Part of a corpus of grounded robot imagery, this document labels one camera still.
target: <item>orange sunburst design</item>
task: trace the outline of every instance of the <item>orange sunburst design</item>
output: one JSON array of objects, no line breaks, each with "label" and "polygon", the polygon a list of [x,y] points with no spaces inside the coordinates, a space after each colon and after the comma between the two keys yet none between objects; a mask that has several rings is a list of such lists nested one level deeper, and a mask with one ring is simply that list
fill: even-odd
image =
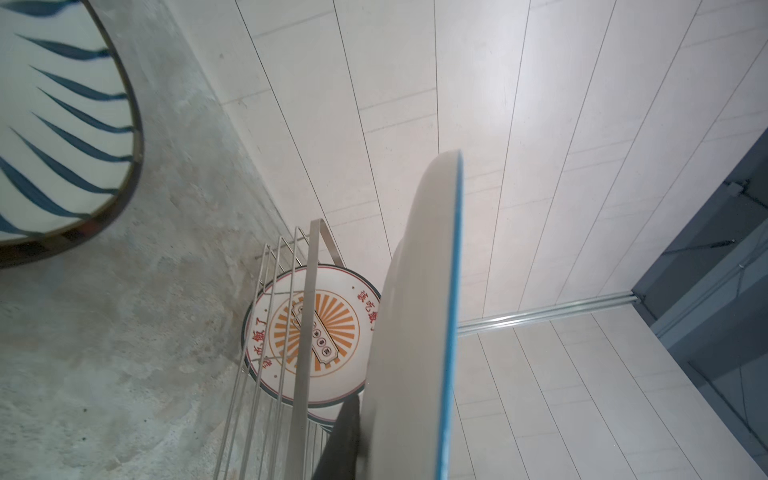
[{"label": "orange sunburst design", "polygon": [[[303,296],[294,297],[291,308],[298,303],[303,303]],[[316,354],[313,354],[312,377],[324,376],[343,368],[346,361],[351,358],[357,348],[360,334],[360,324],[353,308],[341,296],[327,290],[318,290],[315,296],[316,313],[325,326],[328,337],[335,344],[338,356],[329,363],[320,362]],[[286,348],[286,370],[296,372],[296,358],[299,348],[299,322],[300,319],[291,318],[288,300],[277,309],[274,321],[269,327],[270,355],[276,357],[278,363],[282,363],[283,347],[286,345],[286,330],[288,336]]]}]

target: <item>wall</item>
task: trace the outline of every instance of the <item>wall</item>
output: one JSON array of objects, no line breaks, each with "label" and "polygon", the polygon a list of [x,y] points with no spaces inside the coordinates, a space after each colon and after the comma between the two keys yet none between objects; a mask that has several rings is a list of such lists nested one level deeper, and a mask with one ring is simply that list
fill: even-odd
[{"label": "wall", "polygon": [[165,5],[92,3],[144,172],[105,232],[0,272],[0,477],[206,478],[254,257],[286,227]]},{"label": "wall", "polygon": [[454,480],[765,479],[632,306],[459,339]]}]

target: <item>wire rack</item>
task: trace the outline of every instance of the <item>wire rack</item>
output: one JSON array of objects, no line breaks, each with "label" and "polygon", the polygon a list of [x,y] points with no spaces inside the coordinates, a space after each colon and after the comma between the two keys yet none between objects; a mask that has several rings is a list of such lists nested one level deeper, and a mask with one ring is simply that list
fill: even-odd
[{"label": "wire rack", "polygon": [[[235,375],[232,397],[227,410],[219,452],[214,468],[214,480],[245,478],[262,478],[274,480],[304,480],[312,477],[317,463],[328,439],[327,427],[309,420],[307,417],[309,387],[310,387],[310,357],[313,330],[313,315],[315,311],[315,284],[319,244],[322,237],[333,262],[344,267],[339,249],[333,240],[330,229],[323,219],[313,220],[310,224],[310,234],[307,236],[300,228],[293,231],[293,239],[280,237],[274,246],[264,246],[259,265],[259,276],[253,304],[264,295],[269,296],[269,307],[266,316],[272,321],[275,311],[275,297],[290,295],[290,299],[302,295],[304,298],[301,319],[289,309],[287,330],[292,321],[300,321],[299,348],[296,355],[296,380],[293,385],[293,404],[287,405],[283,399],[286,382],[287,345],[283,343],[281,358],[266,356],[267,348],[261,349],[258,365],[265,360],[280,362],[280,379],[278,382],[277,398],[267,395],[260,384],[262,368],[256,371],[256,382],[251,381],[247,363],[247,342],[243,341],[240,349],[240,368]],[[303,253],[299,246],[306,245],[308,254],[306,264],[302,263]],[[303,285],[294,284],[296,268],[306,267]],[[290,271],[290,291],[277,292],[272,289],[262,293],[267,286],[276,284],[278,270],[282,274]],[[244,332],[249,332],[253,324],[254,311],[246,320]]]}]

